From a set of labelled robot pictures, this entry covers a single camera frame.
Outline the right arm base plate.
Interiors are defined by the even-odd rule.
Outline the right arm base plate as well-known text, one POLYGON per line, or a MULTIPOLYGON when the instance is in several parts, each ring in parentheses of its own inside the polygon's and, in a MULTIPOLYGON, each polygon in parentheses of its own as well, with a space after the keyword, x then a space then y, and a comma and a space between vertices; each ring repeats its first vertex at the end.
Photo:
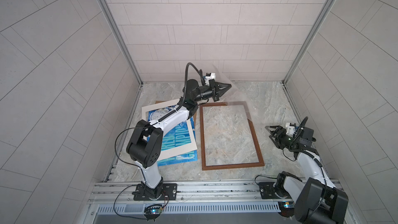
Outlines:
POLYGON ((281 189, 274 187, 275 183, 273 182, 260 182, 258 183, 260 189, 261 199, 269 200, 269 199, 290 199, 290 195, 281 189))

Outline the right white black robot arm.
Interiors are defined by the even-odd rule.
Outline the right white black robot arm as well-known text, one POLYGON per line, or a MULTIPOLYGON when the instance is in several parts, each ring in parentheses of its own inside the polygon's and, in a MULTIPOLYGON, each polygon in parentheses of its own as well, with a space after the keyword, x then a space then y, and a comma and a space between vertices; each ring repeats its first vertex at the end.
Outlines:
POLYGON ((329 179, 319 152, 313 147, 314 131, 305 125, 308 118, 296 125, 268 125, 266 129, 274 145, 293 153, 293 161, 301 166, 305 179, 288 172, 276 177, 276 196, 294 202, 294 217, 303 224, 342 224, 348 207, 347 194, 329 179))

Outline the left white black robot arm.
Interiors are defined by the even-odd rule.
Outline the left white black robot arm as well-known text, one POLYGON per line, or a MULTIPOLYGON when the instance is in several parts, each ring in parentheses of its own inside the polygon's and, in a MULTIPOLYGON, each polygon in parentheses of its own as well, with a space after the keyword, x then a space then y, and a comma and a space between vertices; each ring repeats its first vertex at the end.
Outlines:
POLYGON ((163 191, 163 177, 157 164, 163 137, 180 123, 190 120, 200 105, 206 104, 209 99, 219 101, 231 88, 231 84, 217 82, 214 73, 203 74, 201 69, 189 62, 184 73, 183 96, 176 107, 158 120, 140 120, 135 127, 120 133, 133 130, 126 146, 126 153, 133 161, 122 160, 116 150, 115 154, 119 161, 139 168, 143 176, 139 186, 144 196, 158 199, 163 191))

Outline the brown wooden picture frame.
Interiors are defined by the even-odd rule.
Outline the brown wooden picture frame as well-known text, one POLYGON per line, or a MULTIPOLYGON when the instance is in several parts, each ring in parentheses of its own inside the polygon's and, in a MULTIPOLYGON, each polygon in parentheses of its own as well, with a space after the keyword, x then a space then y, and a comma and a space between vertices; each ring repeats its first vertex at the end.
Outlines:
POLYGON ((205 154, 205 134, 204 134, 204 113, 203 109, 205 107, 223 107, 229 106, 227 102, 213 102, 213 103, 205 103, 199 107, 200 113, 200 124, 201 124, 201 157, 202 157, 202 170, 203 171, 210 171, 210 170, 229 170, 229 169, 241 169, 241 168, 255 168, 255 167, 263 167, 265 166, 263 155, 261 152, 261 148, 258 142, 257 134, 255 131, 255 127, 253 122, 251 121, 251 115, 248 108, 248 105, 244 101, 237 101, 237 102, 230 102, 230 106, 235 105, 242 105, 245 109, 246 118, 248 121, 248 125, 250 128, 250 132, 252 135, 252 139, 254 142, 258 162, 256 163, 239 163, 239 164, 223 164, 223 165, 214 165, 214 166, 207 166, 206 165, 206 154, 205 154))

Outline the clear acrylic sheet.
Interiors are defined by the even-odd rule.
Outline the clear acrylic sheet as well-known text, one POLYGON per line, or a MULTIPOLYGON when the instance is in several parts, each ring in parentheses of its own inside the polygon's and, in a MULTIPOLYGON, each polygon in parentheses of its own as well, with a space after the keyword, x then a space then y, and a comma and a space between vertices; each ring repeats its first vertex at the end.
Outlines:
POLYGON ((228 79, 228 75, 221 73, 215 65, 212 65, 211 72, 215 73, 216 82, 231 85, 231 88, 223 96, 220 96, 219 101, 216 101, 216 103, 224 103, 225 105, 243 105, 247 118, 252 122, 257 121, 257 107, 244 90, 238 89, 237 84, 231 82, 228 79))

